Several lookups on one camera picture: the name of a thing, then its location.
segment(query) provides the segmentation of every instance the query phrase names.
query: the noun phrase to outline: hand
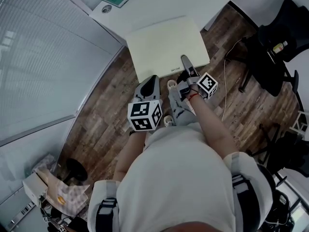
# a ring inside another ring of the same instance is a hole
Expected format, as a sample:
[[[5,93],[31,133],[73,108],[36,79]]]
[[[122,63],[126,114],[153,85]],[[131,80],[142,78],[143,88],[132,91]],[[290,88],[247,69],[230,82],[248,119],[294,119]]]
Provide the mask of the hand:
[[[198,94],[197,91],[198,91],[198,85],[191,85],[190,92],[185,95],[186,98],[189,99],[192,95]]]

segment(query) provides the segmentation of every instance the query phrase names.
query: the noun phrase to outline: desk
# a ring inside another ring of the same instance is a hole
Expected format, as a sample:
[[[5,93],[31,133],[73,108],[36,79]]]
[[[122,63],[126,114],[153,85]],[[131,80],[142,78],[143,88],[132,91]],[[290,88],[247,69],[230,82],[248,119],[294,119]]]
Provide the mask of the desk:
[[[210,22],[230,0],[129,0],[122,8],[102,13],[102,1],[90,14],[103,27],[116,34],[122,43],[128,33],[152,24],[187,15],[199,30]]]

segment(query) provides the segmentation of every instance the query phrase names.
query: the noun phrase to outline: red bracelet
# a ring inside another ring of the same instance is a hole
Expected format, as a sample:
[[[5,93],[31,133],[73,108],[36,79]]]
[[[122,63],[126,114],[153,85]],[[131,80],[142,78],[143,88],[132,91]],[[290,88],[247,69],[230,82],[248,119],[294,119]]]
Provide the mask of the red bracelet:
[[[199,93],[194,94],[194,95],[191,95],[191,96],[190,96],[190,98],[188,99],[188,101],[190,101],[190,100],[191,100],[191,98],[192,98],[192,97],[194,97],[195,95],[199,95]]]

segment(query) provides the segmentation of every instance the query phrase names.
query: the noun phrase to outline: shoe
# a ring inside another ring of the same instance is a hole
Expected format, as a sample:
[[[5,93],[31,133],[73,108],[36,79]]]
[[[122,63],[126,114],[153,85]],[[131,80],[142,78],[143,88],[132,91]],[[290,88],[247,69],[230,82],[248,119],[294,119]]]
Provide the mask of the shoe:
[[[175,80],[168,80],[168,90],[171,90],[172,88],[176,88],[177,87],[177,83]]]
[[[176,125],[176,124],[175,124],[175,120],[174,120],[174,118],[173,118],[171,115],[165,116],[164,119],[163,119],[163,121],[164,121],[165,127],[168,127],[168,126],[175,126],[175,125]]]

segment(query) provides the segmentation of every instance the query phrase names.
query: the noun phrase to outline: shirt sleeve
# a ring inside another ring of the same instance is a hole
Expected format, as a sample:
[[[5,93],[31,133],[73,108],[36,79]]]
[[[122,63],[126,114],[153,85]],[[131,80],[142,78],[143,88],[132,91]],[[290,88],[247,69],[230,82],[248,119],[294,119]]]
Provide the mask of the shirt sleeve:
[[[260,226],[266,219],[272,206],[272,192],[266,177],[259,170],[254,158],[244,152],[235,152],[223,159],[232,175],[241,174],[250,180],[256,193],[261,214]]]

